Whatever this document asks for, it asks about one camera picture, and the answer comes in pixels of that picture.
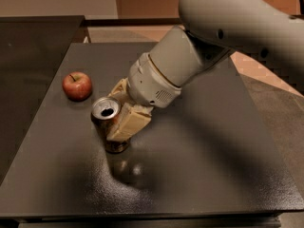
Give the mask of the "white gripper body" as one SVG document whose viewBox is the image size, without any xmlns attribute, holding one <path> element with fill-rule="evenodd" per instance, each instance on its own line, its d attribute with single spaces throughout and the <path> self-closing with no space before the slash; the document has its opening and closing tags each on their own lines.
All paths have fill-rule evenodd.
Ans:
<svg viewBox="0 0 304 228">
<path fill-rule="evenodd" d="M 138 105 L 166 108 L 181 95 L 181 88 L 162 76 L 146 52 L 129 70 L 127 92 Z"/>
</svg>

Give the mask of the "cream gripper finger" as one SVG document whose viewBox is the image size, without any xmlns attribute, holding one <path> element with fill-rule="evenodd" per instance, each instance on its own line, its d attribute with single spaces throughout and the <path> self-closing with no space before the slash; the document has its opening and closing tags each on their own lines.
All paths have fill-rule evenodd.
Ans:
<svg viewBox="0 0 304 228">
<path fill-rule="evenodd" d="M 108 94 L 109 97 L 115 98 L 122 105 L 125 103 L 131 103 L 131 99 L 127 92 L 127 79 L 121 79 Z"/>
<path fill-rule="evenodd" d="M 108 128 L 106 139 L 110 142 L 127 141 L 150 123 L 151 112 L 151 106 L 125 103 L 119 116 Z"/>
</svg>

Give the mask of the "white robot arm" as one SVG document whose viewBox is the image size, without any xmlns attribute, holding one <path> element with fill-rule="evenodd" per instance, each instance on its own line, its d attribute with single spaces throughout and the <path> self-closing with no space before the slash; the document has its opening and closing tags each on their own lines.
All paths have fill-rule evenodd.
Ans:
<svg viewBox="0 0 304 228">
<path fill-rule="evenodd" d="M 304 89 L 304 20 L 263 0 L 180 0 L 181 27 L 173 27 L 132 65 L 110 95 L 122 110 L 106 131 L 124 142 L 151 121 L 199 73 L 236 51 L 253 57 L 284 82 Z"/>
</svg>

